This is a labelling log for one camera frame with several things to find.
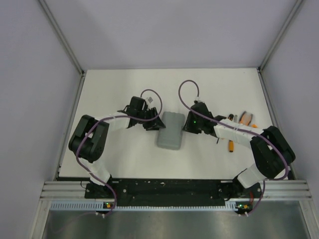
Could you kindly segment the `grey plastic tool case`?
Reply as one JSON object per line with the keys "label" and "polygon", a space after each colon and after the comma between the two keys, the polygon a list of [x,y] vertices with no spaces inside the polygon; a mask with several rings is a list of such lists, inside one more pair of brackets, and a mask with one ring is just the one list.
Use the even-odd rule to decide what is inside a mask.
{"label": "grey plastic tool case", "polygon": [[162,121],[165,124],[165,128],[160,129],[158,132],[157,147],[180,150],[185,115],[174,112],[164,112]]}

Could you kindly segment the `orange black screwdriver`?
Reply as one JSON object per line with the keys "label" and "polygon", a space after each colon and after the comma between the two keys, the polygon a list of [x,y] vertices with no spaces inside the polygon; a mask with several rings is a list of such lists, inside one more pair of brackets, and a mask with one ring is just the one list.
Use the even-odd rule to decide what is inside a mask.
{"label": "orange black screwdriver", "polygon": [[228,151],[234,152],[234,142],[231,140],[228,141]]}
{"label": "orange black screwdriver", "polygon": [[231,121],[233,121],[233,120],[234,120],[234,115],[233,115],[233,114],[230,114],[230,115],[228,116],[228,119],[231,120]]}

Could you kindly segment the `orange pliers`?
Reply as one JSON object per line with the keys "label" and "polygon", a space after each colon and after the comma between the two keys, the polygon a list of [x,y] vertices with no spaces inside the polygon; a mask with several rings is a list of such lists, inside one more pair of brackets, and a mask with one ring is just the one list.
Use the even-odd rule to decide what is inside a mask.
{"label": "orange pliers", "polygon": [[254,115],[252,113],[244,111],[239,119],[239,123],[246,126],[250,126],[253,120],[253,116]]}

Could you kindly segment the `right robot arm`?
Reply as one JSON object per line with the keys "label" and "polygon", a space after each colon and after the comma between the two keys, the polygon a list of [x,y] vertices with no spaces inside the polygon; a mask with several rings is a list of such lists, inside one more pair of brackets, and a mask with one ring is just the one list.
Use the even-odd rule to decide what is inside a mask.
{"label": "right robot arm", "polygon": [[236,123],[223,116],[214,117],[202,101],[195,100],[189,108],[183,131],[205,133],[252,150],[254,163],[234,178],[232,189],[238,197],[246,196],[251,191],[251,186],[259,181],[276,178],[296,159],[295,153],[277,127],[271,125],[260,129]]}

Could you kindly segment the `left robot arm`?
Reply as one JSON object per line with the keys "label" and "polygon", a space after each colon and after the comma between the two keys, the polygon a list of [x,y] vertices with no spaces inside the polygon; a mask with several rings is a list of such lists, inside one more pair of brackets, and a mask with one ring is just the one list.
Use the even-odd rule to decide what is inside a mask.
{"label": "left robot arm", "polygon": [[101,119],[89,115],[80,118],[68,148],[76,156],[78,164],[89,173],[90,180],[97,184],[95,190],[101,197],[109,197],[113,191],[113,185],[108,182],[111,174],[100,159],[108,134],[137,124],[141,124],[146,131],[165,128],[160,113],[153,106],[151,97],[132,97],[123,110],[114,114]]}

